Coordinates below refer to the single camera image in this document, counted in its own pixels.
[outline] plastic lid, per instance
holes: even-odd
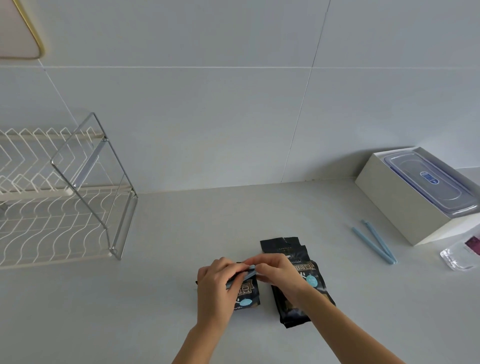
[[[448,215],[466,215],[478,206],[468,189],[414,151],[391,154],[384,162]]]

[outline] cardboard box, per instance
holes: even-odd
[[[355,183],[403,236],[412,245],[425,244],[462,235],[480,226],[478,210],[462,217],[449,217],[383,161],[385,156],[404,150],[416,151],[462,183],[476,197],[480,197],[478,184],[423,148],[396,149],[372,154]]]

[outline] white countertop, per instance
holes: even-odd
[[[480,269],[412,247],[352,179],[140,195],[121,262],[0,271],[0,362],[170,363],[196,320],[197,269],[298,236],[337,306],[406,363],[479,363]],[[399,263],[351,231],[369,220]],[[285,329],[269,286],[211,363],[338,363],[311,323]]]

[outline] white wire rack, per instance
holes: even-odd
[[[73,132],[0,130],[0,153],[0,268],[121,259],[138,197],[94,113]]]

